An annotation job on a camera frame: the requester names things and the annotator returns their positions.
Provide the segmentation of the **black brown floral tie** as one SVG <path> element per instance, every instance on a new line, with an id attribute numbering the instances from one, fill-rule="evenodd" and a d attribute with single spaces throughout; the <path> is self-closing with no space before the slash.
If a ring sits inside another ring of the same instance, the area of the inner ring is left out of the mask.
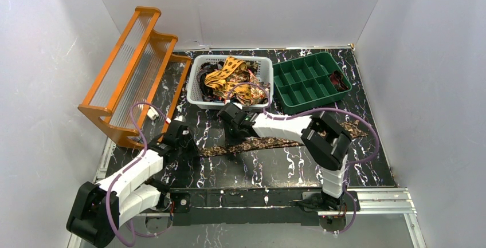
<path id="1" fill-rule="evenodd" d="M 342 122 L 340 123 L 340 125 L 349 132 L 353 139 L 356 139 L 358 137 L 365 137 L 368 135 L 366 131 L 363 131 L 359 128 L 358 120 Z M 248 152 L 261 149 L 298 146 L 303 146 L 303 144 L 297 141 L 282 139 L 278 137 L 251 137 L 236 145 L 213 146 L 211 148 L 202 149 L 200 150 L 198 156 L 202 158 L 212 158 L 226 154 Z"/>

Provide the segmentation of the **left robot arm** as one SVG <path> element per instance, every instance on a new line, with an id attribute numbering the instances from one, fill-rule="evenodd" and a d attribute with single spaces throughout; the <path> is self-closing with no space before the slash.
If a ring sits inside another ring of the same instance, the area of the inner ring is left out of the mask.
<path id="1" fill-rule="evenodd" d="M 153 176 L 164 169 L 165 158 L 197 153 L 188 123 L 177 117 L 126 166 L 97 183 L 80 186 L 66 229 L 95 247 L 106 247 L 120 236 L 122 225 L 145 210 L 188 212 L 189 195 L 172 194 L 168 184 Z"/>

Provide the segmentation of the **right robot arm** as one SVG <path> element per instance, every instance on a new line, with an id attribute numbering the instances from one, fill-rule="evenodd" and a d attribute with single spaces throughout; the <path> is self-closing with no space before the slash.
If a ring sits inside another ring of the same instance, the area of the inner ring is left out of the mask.
<path id="1" fill-rule="evenodd" d="M 303 198 L 300 207 L 315 210 L 339 210 L 344 203 L 345 165 L 351 135 L 326 111 L 310 110 L 297 115 L 277 115 L 245 111 L 236 103 L 227 103 L 217 116 L 225 134 L 233 141 L 249 137 L 271 137 L 298 142 L 305 146 L 320 167 L 323 182 L 319 195 Z"/>

